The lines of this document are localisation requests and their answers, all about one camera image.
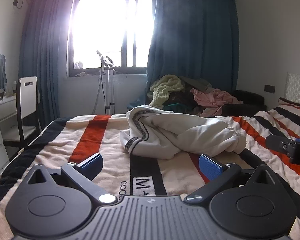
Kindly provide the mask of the white track jacket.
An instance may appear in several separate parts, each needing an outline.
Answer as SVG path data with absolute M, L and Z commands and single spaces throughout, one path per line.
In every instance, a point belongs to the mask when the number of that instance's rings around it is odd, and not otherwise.
M 219 118 L 173 113 L 142 105 L 126 113 L 129 129 L 120 132 L 120 142 L 130 155 L 172 159 L 179 152 L 240 154 L 246 139 Z

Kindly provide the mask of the striped bed blanket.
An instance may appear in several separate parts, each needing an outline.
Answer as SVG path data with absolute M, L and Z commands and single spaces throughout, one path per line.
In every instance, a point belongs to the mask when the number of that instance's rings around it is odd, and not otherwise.
M 265 144 L 271 134 L 300 139 L 300 106 L 281 99 L 277 107 L 267 112 L 260 111 L 252 117 L 225 116 L 222 120 L 244 138 L 246 145 L 243 152 L 223 152 L 217 160 L 237 163 L 242 168 L 267 164 L 277 173 L 296 205 L 297 217 L 290 238 L 300 239 L 300 166 Z M 94 182 L 117 198 L 130 194 L 184 196 L 208 182 L 199 170 L 199 156 L 191 150 L 195 145 L 193 138 L 183 139 L 184 150 L 172 153 L 163 135 L 155 139 L 140 135 L 129 142 L 129 124 L 125 114 L 83 115 L 57 119 L 45 127 L 1 173 L 0 239 L 13 237 L 5 218 L 6 205 L 36 164 L 57 169 L 99 153 L 103 169 Z

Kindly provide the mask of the white quilted headboard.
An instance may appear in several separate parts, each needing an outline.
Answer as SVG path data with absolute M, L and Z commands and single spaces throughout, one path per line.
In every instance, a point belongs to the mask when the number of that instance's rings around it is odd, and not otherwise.
M 287 73 L 285 99 L 300 103 L 300 74 Z

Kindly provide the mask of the pink garment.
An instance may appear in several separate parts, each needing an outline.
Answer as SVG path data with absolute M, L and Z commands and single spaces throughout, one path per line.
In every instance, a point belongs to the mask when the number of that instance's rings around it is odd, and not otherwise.
M 243 101 L 237 100 L 230 93 L 220 89 L 210 89 L 207 92 L 202 92 L 192 88 L 190 92 L 199 106 L 204 107 L 201 117 L 208 118 L 211 116 L 221 116 L 222 106 L 227 104 L 243 104 Z

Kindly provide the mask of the olive green garment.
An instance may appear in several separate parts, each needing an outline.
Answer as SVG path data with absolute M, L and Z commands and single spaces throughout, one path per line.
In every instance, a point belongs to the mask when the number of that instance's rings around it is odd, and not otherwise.
M 209 83 L 205 79 L 196 79 L 195 80 L 195 79 L 191 79 L 189 77 L 184 77 L 184 76 L 179 76 L 179 79 L 181 79 L 181 81 L 184 81 L 185 83 L 187 83 L 189 86 L 192 86 L 196 90 L 200 90 L 202 92 L 213 89 L 211 83 Z

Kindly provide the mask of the white black chair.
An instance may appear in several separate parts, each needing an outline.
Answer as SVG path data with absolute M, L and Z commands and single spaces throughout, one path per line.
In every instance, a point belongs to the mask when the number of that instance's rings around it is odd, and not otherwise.
M 4 146 L 21 150 L 40 133 L 37 103 L 37 77 L 20 78 L 16 85 L 17 126 L 2 136 Z M 24 125 L 23 120 L 31 115 L 34 115 L 34 126 Z

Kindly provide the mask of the white garment steamer stand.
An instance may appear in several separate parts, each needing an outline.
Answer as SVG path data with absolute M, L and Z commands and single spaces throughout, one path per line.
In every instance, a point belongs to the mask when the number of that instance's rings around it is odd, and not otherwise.
M 115 114 L 115 93 L 114 93 L 114 63 L 112 59 L 106 55 L 96 51 L 100 57 L 100 81 L 97 89 L 97 97 L 93 107 L 92 114 L 95 114 L 100 92 L 102 92 L 104 99 L 104 112 L 105 115 Z

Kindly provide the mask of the yellow-green knit blanket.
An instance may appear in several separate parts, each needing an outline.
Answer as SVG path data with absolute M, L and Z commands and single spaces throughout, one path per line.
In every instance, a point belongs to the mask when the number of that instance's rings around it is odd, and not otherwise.
M 149 105 L 158 109 L 169 99 L 172 92 L 182 91 L 184 88 L 181 79 L 175 75 L 165 75 L 155 81 L 149 89 L 147 96 L 151 99 Z

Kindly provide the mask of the left teal curtain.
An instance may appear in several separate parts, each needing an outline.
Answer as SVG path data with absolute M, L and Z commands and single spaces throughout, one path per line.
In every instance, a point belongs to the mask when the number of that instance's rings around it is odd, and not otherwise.
M 19 77 L 37 77 L 39 122 L 60 117 L 59 71 L 66 66 L 67 0 L 31 0 L 21 38 Z

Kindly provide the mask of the teal curtain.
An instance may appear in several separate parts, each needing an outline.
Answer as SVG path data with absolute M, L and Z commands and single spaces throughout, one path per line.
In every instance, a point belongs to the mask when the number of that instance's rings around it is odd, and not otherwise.
M 60 117 L 59 71 L 66 66 L 67 0 L 31 0 L 21 38 L 19 77 L 37 77 L 39 122 Z
M 164 75 L 236 89 L 239 29 L 235 0 L 153 0 L 147 86 Z

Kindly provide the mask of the right teal curtain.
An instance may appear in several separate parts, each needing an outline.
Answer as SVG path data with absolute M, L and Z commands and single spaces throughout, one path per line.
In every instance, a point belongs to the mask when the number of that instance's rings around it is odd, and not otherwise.
M 239 29 L 235 0 L 153 0 L 147 86 L 164 75 L 236 89 Z

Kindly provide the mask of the dark wall switch panel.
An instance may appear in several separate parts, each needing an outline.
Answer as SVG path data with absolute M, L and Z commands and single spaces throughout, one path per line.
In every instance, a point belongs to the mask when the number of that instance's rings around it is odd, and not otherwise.
M 264 91 L 267 92 L 267 93 L 274 94 L 275 93 L 275 86 L 264 85 Z

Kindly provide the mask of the window with dark frame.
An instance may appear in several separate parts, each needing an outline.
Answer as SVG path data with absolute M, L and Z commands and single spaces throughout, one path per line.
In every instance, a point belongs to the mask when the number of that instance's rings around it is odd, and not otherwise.
M 116 74 L 145 74 L 153 36 L 153 0 L 73 0 L 68 76 L 97 75 L 100 57 Z

